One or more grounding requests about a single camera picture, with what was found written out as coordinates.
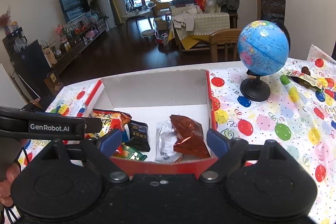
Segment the person's left hand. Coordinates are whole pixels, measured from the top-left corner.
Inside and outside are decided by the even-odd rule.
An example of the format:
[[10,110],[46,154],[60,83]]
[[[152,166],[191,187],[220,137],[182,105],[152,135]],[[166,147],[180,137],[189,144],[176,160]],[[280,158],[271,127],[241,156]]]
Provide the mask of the person's left hand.
[[0,198],[1,204],[6,207],[13,206],[13,199],[11,198],[11,184],[20,174],[20,166],[14,162],[11,166],[8,167],[6,171],[6,178],[0,183]]

